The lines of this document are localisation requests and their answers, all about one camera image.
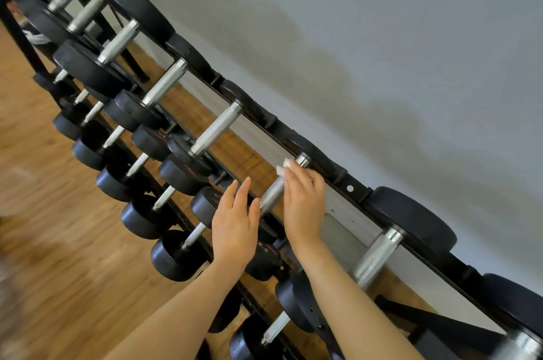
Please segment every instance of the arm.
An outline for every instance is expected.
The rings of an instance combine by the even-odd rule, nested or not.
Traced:
[[[104,360],[194,360],[228,292],[240,279],[256,249],[260,202],[247,213],[246,179],[235,181],[213,218],[214,261],[183,291],[135,329]]]
[[[295,162],[285,169],[285,230],[346,360],[423,360],[320,239],[325,183]]]

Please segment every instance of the person's left arm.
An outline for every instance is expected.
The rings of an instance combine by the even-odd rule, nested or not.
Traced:
[[[214,261],[200,276],[135,329],[104,360],[194,360],[228,292],[256,249],[260,202],[247,213],[246,179],[224,193],[213,219]]]

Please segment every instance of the floor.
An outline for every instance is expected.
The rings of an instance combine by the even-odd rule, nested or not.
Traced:
[[[3,27],[0,43],[1,349],[9,359],[99,360],[186,284],[153,269],[153,242],[124,228],[124,204],[100,192],[97,173],[72,157],[72,142],[51,123],[57,106],[32,81],[31,68]],[[161,74],[141,50],[134,46],[132,52],[153,79]],[[195,135],[215,118],[182,87],[163,104]],[[231,131],[212,152],[239,178],[250,175],[256,194],[275,180],[274,165]],[[157,166],[148,168],[156,175]],[[197,223],[190,198],[176,194],[174,200]],[[282,205],[275,212],[282,216]],[[272,317],[281,312],[274,281],[242,281]],[[431,309],[388,271],[370,294]],[[230,337],[246,316],[242,308],[224,332],[208,336],[214,359],[230,358]],[[315,335],[292,324],[285,332],[306,358],[329,358]]]

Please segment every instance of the forearm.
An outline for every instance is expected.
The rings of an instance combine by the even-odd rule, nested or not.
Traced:
[[[211,264],[143,322],[104,360],[194,360],[211,322],[238,277]]]
[[[302,247],[295,253],[346,360],[422,360],[412,344],[343,271],[324,243]]]

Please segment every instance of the wall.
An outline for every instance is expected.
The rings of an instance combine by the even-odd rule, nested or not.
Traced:
[[[459,258],[543,294],[543,0],[153,2],[360,181],[447,221]]]

